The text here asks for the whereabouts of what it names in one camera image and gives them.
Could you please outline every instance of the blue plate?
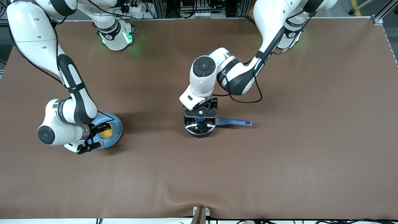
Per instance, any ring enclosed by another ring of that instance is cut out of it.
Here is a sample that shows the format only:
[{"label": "blue plate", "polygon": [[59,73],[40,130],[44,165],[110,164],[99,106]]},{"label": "blue plate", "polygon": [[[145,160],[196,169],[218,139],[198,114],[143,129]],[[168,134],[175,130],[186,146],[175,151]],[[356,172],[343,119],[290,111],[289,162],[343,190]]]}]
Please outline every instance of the blue plate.
[{"label": "blue plate", "polygon": [[[101,135],[99,133],[96,134],[96,136],[94,136],[94,138],[93,138],[94,142],[103,141],[103,146],[99,147],[99,149],[106,149],[106,148],[113,146],[119,140],[120,136],[122,135],[122,130],[123,130],[122,122],[116,115],[111,114],[111,113],[105,113],[105,114],[115,120],[109,122],[112,125],[112,136],[111,137],[103,138],[103,137],[101,137]],[[109,117],[107,117],[103,114],[99,114],[93,120],[92,123],[97,125],[102,122],[106,122],[106,121],[110,120]]]}]

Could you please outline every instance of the yellow ball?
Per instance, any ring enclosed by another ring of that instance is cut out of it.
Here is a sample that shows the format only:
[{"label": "yellow ball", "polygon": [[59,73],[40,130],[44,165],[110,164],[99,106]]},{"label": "yellow ball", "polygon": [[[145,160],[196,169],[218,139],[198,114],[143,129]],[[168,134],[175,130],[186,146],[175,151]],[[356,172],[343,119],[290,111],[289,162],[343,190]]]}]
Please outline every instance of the yellow ball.
[{"label": "yellow ball", "polygon": [[103,138],[110,138],[110,137],[112,136],[112,134],[113,134],[112,125],[111,125],[111,129],[105,130],[105,131],[99,133],[99,135],[100,135],[101,137],[103,137]]}]

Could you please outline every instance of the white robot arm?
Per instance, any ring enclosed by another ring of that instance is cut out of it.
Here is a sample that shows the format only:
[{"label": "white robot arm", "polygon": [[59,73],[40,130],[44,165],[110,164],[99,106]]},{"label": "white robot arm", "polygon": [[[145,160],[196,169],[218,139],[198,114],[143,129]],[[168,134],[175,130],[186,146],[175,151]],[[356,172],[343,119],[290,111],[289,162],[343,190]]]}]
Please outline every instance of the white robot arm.
[{"label": "white robot arm", "polygon": [[245,94],[275,48],[280,47],[286,51],[298,41],[308,14],[328,10],[336,2],[337,0],[258,0],[254,5],[254,21],[263,39],[259,51],[248,66],[225,48],[198,57],[191,67],[190,85],[179,98],[188,110],[185,118],[215,118],[215,115],[205,116],[203,109],[212,108],[203,108],[201,105],[210,105],[217,81],[230,95]]},{"label": "white robot arm", "polygon": [[[70,94],[70,98],[54,99],[47,104],[44,121],[37,131],[39,139],[44,144],[64,145],[82,154],[103,145],[103,142],[94,142],[92,138],[101,131],[109,130],[110,125],[92,124],[97,116],[97,106],[73,60],[58,45],[58,37],[50,21],[53,16],[73,14],[77,7],[76,0],[14,1],[7,7],[7,15],[16,49],[37,68],[56,74]],[[114,16],[106,18],[111,21],[111,27],[119,24]],[[120,42],[110,40],[108,47],[127,46],[124,38],[122,44]]]}]

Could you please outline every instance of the blue pan handle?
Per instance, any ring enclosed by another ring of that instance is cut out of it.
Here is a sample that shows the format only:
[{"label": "blue pan handle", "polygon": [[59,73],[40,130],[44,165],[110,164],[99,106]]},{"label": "blue pan handle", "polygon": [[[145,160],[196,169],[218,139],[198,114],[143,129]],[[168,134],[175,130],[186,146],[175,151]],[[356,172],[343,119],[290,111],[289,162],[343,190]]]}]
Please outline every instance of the blue pan handle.
[{"label": "blue pan handle", "polygon": [[217,125],[240,125],[240,126],[252,126],[253,122],[251,120],[241,120],[233,118],[219,118]]}]

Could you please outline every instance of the table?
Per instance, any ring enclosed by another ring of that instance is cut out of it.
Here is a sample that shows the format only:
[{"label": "table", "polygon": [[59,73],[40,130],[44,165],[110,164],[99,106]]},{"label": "table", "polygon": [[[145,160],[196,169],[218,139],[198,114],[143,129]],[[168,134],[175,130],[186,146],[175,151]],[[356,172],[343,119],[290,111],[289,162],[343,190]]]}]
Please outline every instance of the table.
[{"label": "table", "polygon": [[57,31],[124,135],[83,155],[43,145],[45,105],[68,94],[14,49],[0,81],[0,218],[179,217],[202,205],[215,218],[398,219],[398,68],[371,19],[311,21],[263,68],[260,103],[219,99],[219,117],[254,125],[204,139],[182,125],[191,63],[218,47],[249,60],[261,45],[250,22],[142,22],[120,52],[90,22]]}]

